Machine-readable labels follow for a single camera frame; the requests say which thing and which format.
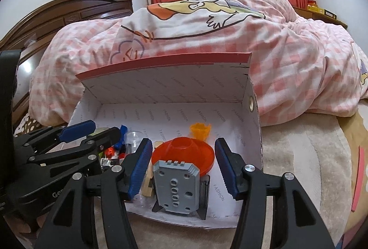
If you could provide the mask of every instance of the gray plastic part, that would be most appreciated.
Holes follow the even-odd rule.
[[[168,212],[189,214],[199,207],[199,169],[192,163],[157,161],[153,165],[157,201]]]

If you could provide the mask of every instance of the orange plastic bowl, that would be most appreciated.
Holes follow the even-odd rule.
[[[188,137],[178,137],[161,144],[152,154],[152,164],[158,160],[193,163],[199,175],[208,173],[215,161],[215,153],[207,143]]]

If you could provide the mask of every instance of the blue plastic object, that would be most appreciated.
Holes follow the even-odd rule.
[[[222,177],[225,182],[225,186],[227,188],[227,192],[233,196],[235,199],[236,196],[239,194],[239,189],[236,185],[236,175],[231,167],[230,161],[228,159],[226,150],[229,151],[231,154],[230,149],[224,148],[219,140],[216,140],[215,142],[215,155],[217,159],[218,166],[220,168]]]
[[[92,134],[96,130],[96,124],[92,120],[87,120],[76,125],[69,126],[64,128],[60,135],[60,142],[72,142],[79,138],[85,137],[89,134]]]
[[[128,131],[128,128],[125,125],[122,125],[120,127],[120,134],[121,134],[120,140],[119,140],[118,143],[113,145],[114,149],[118,152],[120,152],[123,145],[125,145],[124,136],[125,136],[127,131]]]
[[[129,200],[132,200],[133,197],[137,195],[139,193],[139,190],[141,189],[142,182],[148,168],[148,164],[150,163],[151,160],[152,152],[153,152],[152,141],[148,140],[142,152],[140,153],[139,159],[135,164],[132,174],[130,175],[129,190],[128,190]]]

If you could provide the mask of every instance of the wooden shelf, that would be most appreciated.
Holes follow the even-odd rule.
[[[298,15],[302,16],[305,19],[321,20],[321,21],[323,21],[325,23],[328,23],[328,24],[341,25],[345,29],[347,29],[347,24],[344,24],[343,22],[335,20],[334,18],[331,18],[331,17],[326,16],[324,14],[314,12],[314,11],[309,11],[309,10],[306,10],[306,9],[297,8],[297,7],[293,7],[293,8],[294,8],[295,12]]]

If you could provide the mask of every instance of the clear plastic cup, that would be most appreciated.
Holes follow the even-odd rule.
[[[144,135],[140,131],[126,132],[126,134],[124,135],[124,142],[126,148],[125,154],[129,155],[135,153],[143,138]]]

